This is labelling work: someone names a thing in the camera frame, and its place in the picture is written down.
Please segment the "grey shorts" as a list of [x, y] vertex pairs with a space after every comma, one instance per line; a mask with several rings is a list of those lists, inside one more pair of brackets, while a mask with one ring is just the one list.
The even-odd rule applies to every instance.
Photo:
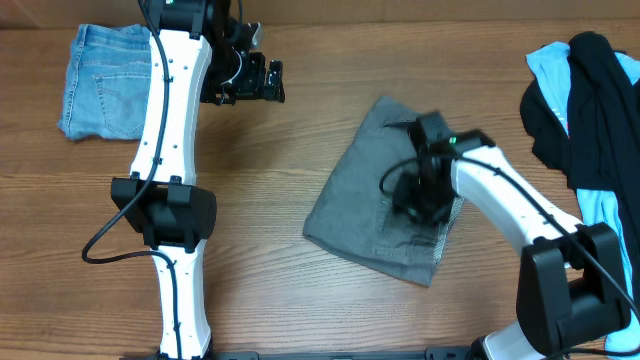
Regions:
[[407, 127], [419, 117], [390, 97], [375, 102], [307, 216], [303, 236], [333, 255], [429, 286], [464, 200], [454, 198], [442, 221], [416, 224], [379, 189], [384, 180], [391, 192], [400, 172], [384, 173], [416, 155]]

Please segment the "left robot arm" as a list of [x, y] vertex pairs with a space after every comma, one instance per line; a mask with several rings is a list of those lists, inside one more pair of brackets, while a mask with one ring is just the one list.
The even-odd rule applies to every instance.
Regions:
[[285, 100], [283, 65], [258, 48], [260, 23], [245, 23], [225, 0], [143, 1], [152, 70], [140, 145], [111, 198], [142, 235], [157, 271], [162, 339], [157, 359], [210, 359], [204, 254], [215, 195], [196, 184], [195, 138], [203, 103]]

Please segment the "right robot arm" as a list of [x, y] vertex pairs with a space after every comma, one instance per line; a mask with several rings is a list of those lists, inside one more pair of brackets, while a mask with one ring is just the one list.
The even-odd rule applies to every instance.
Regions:
[[511, 166], [480, 130], [453, 133], [439, 113], [400, 121], [413, 157], [391, 193], [394, 211], [432, 226], [449, 219], [453, 203], [475, 205], [520, 258], [516, 320], [468, 347], [438, 347], [431, 359], [567, 359], [607, 355], [589, 342], [627, 328], [639, 311], [624, 282], [617, 234], [586, 225], [556, 207]]

